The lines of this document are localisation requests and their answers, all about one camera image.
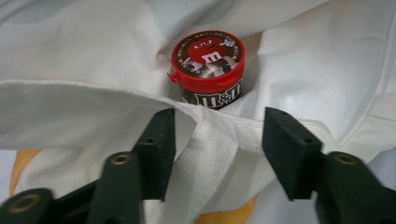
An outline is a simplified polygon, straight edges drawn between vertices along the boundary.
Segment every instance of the red lid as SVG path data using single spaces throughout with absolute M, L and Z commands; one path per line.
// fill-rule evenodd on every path
M 233 85 L 243 75 L 245 49 L 234 35 L 203 31 L 189 35 L 174 48 L 173 82 L 197 92 L 216 92 Z

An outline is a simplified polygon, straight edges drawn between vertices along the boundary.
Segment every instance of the m&m's container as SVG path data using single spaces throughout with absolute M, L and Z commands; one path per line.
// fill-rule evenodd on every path
M 234 35 L 203 31 L 181 40 L 173 50 L 174 73 L 186 103 L 221 109 L 242 94 L 245 49 Z

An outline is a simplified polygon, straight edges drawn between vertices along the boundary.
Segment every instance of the screw hole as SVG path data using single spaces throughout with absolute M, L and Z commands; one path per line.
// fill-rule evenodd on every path
M 36 205 L 38 205 L 41 201 L 41 196 L 39 194 L 28 194 L 19 198 L 15 201 L 9 208 L 9 213 L 21 213 L 25 212 Z
M 111 159 L 111 163 L 113 163 L 115 165 L 122 165 L 122 164 L 127 163 L 130 160 L 131 160 L 131 157 L 129 155 L 123 154 L 123 155 L 119 155 L 119 156 Z

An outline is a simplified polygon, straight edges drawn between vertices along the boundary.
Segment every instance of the wrinkled fabric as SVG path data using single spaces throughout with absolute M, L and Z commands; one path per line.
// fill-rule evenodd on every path
M 169 107 L 177 155 L 165 203 L 145 201 L 148 223 L 193 223 L 271 192 L 266 106 L 323 152 L 370 161 L 396 146 L 395 11 L 385 0 L 1 3 L 0 148 L 44 148 L 16 191 L 59 197 L 95 180 Z M 181 103 L 166 75 L 181 38 L 216 29 L 247 50 L 244 94 L 220 111 Z

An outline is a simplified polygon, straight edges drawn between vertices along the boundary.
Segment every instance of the metal screw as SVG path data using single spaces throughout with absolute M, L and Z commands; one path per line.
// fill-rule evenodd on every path
M 9 213 L 22 213 L 25 212 L 36 205 L 38 205 L 41 201 L 41 196 L 39 194 L 28 194 L 19 198 L 17 201 L 12 203 L 9 208 Z
M 358 164 L 358 161 L 355 158 L 353 158 L 351 156 L 348 156 L 348 155 L 336 155 L 334 158 L 337 161 L 339 161 L 339 162 L 341 162 L 343 164 L 346 164 L 346 165 L 356 165 L 356 164 Z

